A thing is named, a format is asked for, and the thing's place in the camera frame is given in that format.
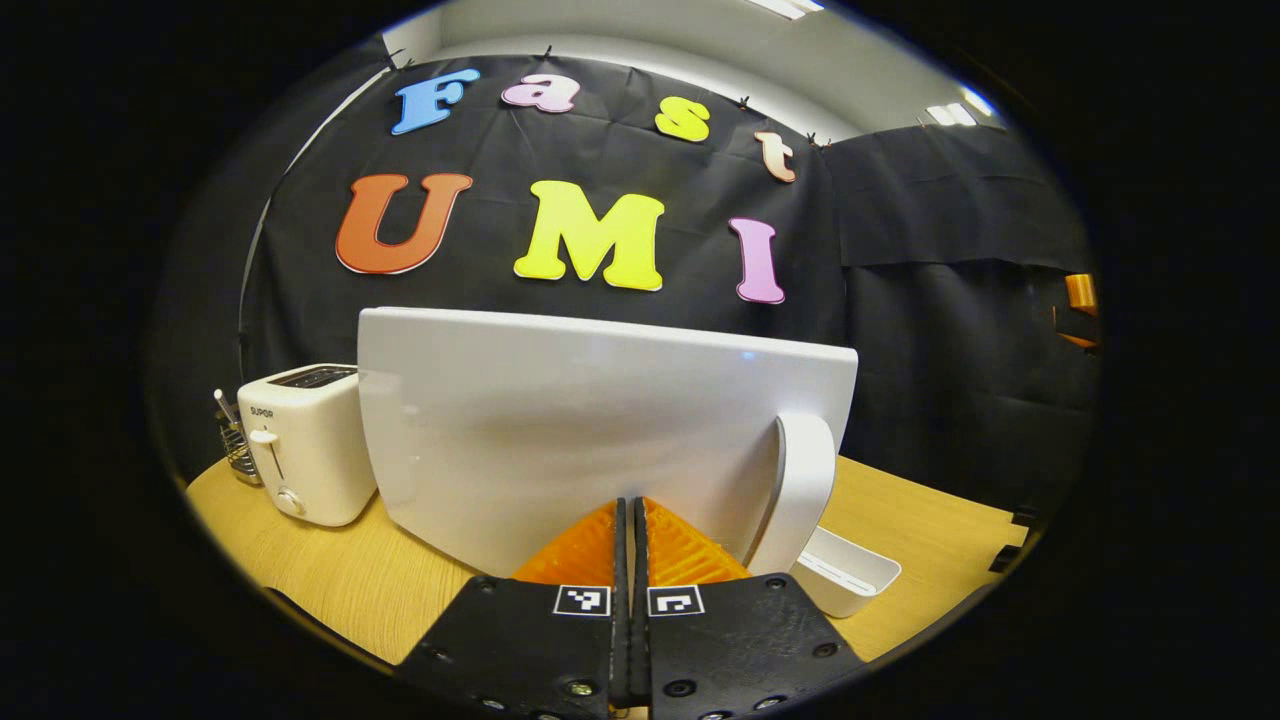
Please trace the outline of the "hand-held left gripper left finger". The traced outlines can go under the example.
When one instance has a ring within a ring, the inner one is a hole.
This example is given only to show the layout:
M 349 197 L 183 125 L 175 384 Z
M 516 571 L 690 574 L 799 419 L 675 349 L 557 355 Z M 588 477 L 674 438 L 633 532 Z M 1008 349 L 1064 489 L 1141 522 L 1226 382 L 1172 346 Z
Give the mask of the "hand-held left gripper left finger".
M 611 720 L 628 688 L 627 503 L 589 512 L 513 577 L 475 577 L 396 676 L 502 720 Z

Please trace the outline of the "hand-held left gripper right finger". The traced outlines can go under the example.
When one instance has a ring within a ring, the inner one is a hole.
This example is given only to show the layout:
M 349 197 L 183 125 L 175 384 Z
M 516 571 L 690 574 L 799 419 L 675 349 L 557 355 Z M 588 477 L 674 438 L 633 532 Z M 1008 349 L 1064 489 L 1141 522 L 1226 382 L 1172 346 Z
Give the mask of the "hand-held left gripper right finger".
M 786 573 L 657 585 L 655 516 L 630 501 L 630 703 L 650 720 L 774 720 L 867 666 Z

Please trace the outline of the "white microwave oven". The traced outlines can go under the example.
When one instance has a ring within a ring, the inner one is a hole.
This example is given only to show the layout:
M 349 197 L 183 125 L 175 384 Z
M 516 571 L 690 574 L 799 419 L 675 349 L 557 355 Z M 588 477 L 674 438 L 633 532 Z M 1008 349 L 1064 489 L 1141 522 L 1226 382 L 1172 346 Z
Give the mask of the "white microwave oven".
M 787 570 L 835 483 L 852 348 L 567 316 L 358 315 L 367 450 L 393 521 L 512 577 L 645 497 L 755 574 Z

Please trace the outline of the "white rectangular dish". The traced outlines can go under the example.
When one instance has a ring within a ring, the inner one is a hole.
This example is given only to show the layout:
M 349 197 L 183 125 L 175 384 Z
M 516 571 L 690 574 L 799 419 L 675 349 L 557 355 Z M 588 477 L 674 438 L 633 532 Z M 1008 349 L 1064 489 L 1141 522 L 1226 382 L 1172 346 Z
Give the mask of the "white rectangular dish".
M 851 618 L 900 577 L 899 561 L 818 527 L 790 569 L 826 615 Z

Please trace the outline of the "small ceiling light panel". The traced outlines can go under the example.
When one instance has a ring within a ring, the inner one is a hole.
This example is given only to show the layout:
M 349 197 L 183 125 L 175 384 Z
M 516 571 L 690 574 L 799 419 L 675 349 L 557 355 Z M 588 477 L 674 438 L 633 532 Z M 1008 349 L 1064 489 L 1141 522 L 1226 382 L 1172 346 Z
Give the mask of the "small ceiling light panel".
M 961 86 L 959 99 L 925 108 L 925 114 L 938 126 L 989 126 L 1004 128 L 1000 115 L 982 95 Z

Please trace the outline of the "white toaster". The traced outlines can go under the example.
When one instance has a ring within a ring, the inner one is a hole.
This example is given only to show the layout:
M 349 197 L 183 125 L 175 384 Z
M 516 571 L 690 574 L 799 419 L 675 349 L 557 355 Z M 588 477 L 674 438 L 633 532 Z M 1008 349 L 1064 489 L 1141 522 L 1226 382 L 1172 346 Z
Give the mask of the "white toaster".
M 241 386 L 243 436 L 271 505 L 288 518 L 346 527 L 378 484 L 355 365 L 321 363 Z

